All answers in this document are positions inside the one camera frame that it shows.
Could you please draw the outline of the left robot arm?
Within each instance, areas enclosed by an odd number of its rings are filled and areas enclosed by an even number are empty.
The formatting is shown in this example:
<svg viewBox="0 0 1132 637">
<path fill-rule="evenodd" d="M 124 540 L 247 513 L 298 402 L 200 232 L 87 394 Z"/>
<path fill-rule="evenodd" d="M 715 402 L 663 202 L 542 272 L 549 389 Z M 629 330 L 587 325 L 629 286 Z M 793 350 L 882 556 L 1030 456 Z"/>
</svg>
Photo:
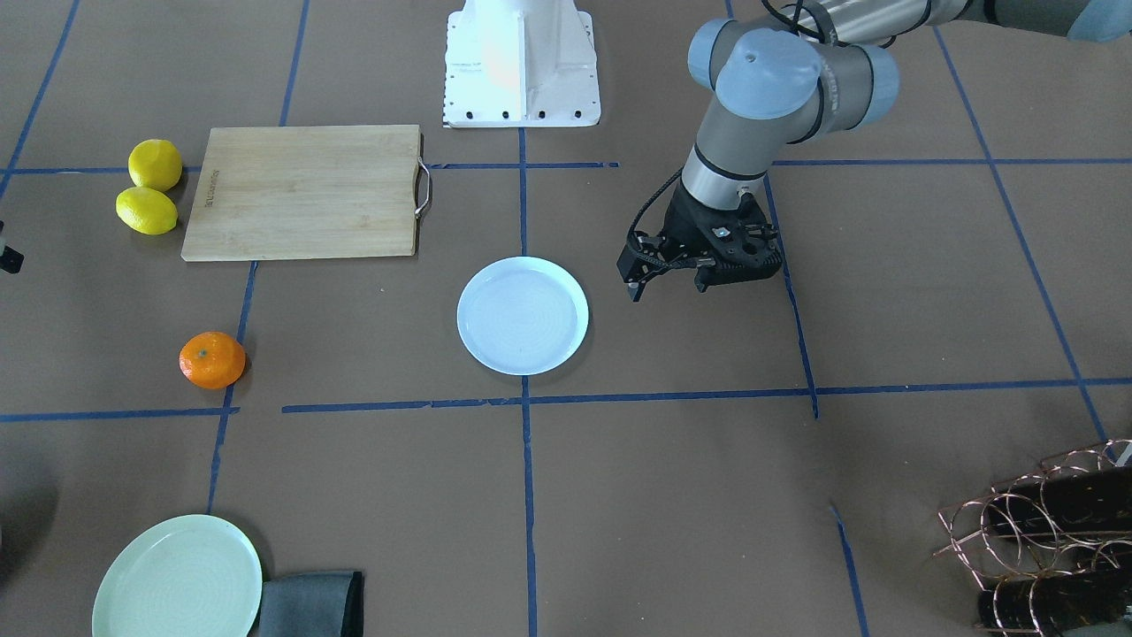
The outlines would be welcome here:
<svg viewBox="0 0 1132 637">
<path fill-rule="evenodd" d="M 769 279 L 784 266 L 779 230 L 757 203 L 784 146 L 877 121 L 900 92 L 899 36 L 955 20 L 1109 42 L 1129 33 L 1127 1 L 790 1 L 767 16 L 715 19 L 692 38 L 692 79 L 712 98 L 670 190 L 662 230 L 627 231 L 617 267 L 632 301 L 648 282 L 691 269 L 705 291 Z"/>
</svg>

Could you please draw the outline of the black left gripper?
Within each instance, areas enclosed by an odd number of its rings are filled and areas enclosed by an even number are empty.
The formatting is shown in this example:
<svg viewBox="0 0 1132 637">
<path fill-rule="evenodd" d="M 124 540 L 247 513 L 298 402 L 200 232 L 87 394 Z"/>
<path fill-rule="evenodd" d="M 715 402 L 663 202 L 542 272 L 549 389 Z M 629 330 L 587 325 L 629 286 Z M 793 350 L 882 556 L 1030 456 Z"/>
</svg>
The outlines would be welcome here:
<svg viewBox="0 0 1132 637">
<path fill-rule="evenodd" d="M 625 246 L 617 259 L 617 270 L 634 303 L 648 282 L 667 272 L 693 269 L 694 285 L 707 289 L 755 279 L 769 279 L 784 266 L 777 239 L 779 230 L 767 221 L 754 193 L 740 193 L 737 207 L 717 210 L 675 186 L 664 214 L 662 230 L 655 235 L 638 231 L 646 203 L 631 222 Z"/>
</svg>

